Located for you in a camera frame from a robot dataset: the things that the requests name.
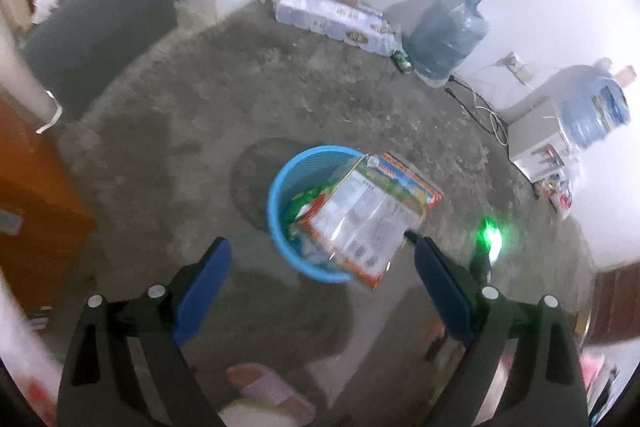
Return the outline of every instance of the green led light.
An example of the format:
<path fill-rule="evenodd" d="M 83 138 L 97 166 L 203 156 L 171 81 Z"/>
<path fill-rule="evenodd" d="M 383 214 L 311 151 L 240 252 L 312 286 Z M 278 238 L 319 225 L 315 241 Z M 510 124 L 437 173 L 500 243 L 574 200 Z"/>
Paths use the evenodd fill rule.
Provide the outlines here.
<path fill-rule="evenodd" d="M 481 229 L 480 237 L 484 246 L 489 249 L 490 263 L 495 263 L 502 249 L 502 234 L 500 233 L 500 229 L 498 229 L 494 223 L 487 220 Z"/>

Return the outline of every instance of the screw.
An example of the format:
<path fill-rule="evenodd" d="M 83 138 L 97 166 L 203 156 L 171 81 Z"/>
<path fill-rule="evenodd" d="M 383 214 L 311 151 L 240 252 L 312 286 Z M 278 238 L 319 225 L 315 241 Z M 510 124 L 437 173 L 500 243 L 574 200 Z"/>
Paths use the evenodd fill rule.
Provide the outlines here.
<path fill-rule="evenodd" d="M 489 299 L 490 301 L 495 301 L 500 296 L 500 292 L 495 289 L 493 286 L 485 286 L 482 288 L 482 295 L 485 299 Z"/>
<path fill-rule="evenodd" d="M 102 304 L 102 295 L 92 295 L 86 302 L 89 308 L 97 308 Z"/>
<path fill-rule="evenodd" d="M 165 289 L 161 284 L 154 284 L 146 291 L 146 294 L 149 295 L 152 299 L 158 299 L 164 295 Z"/>
<path fill-rule="evenodd" d="M 558 299 L 553 295 L 545 295 L 545 304 L 550 308 L 558 308 Z"/>

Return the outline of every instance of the concrete floor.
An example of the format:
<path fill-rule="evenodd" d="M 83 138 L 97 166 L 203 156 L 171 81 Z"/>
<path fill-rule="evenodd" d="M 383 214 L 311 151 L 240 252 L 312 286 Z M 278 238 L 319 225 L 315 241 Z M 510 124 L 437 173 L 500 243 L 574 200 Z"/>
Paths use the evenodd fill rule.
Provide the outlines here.
<path fill-rule="evenodd" d="M 578 226 L 534 199 L 506 150 L 444 90 L 399 74 L 388 58 L 279 25 L 255 4 L 199 34 L 169 35 L 66 123 L 60 150 L 98 229 L 54 311 L 52 349 L 63 356 L 89 295 L 136 296 L 222 235 L 233 268 L 184 349 L 214 404 L 221 370 L 262 362 L 318 407 L 315 425 L 414 417 L 434 388 L 422 361 L 433 308 L 410 249 L 370 291 L 299 275 L 266 231 L 270 182 L 315 144 L 398 151 L 444 191 L 424 232 L 445 252 L 468 261 L 489 214 L 504 224 L 501 291 L 587 307 L 592 268 Z"/>

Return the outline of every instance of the gray wall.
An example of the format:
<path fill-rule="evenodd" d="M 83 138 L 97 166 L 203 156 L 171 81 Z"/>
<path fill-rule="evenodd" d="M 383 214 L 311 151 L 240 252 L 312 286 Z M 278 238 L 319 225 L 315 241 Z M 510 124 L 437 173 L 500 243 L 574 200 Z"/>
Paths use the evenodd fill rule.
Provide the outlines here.
<path fill-rule="evenodd" d="M 78 117 L 134 58 L 176 26 L 174 0 L 64 0 L 21 53 Z"/>

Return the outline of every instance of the pink object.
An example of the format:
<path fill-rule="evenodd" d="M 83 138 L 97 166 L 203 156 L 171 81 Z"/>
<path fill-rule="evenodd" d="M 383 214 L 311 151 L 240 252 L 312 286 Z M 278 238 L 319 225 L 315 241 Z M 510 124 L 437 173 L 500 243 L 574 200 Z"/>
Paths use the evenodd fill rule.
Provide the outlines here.
<path fill-rule="evenodd" d="M 261 363 L 240 363 L 227 369 L 227 374 L 229 375 L 230 373 L 235 373 L 236 377 L 241 373 L 260 375 L 252 383 L 238 389 L 245 398 L 262 401 L 275 407 L 284 405 L 289 398 L 293 398 L 299 407 L 292 413 L 296 416 L 300 425 L 307 425 L 313 421 L 316 415 L 316 407 L 297 393 L 273 369 Z"/>
<path fill-rule="evenodd" d="M 598 376 L 604 365 L 604 360 L 603 355 L 597 357 L 587 354 L 580 355 L 580 367 L 582 368 L 582 380 L 585 389 L 588 389 L 593 379 Z"/>
<path fill-rule="evenodd" d="M 62 366 L 34 333 L 0 272 L 0 359 L 28 404 L 49 427 L 56 425 Z"/>

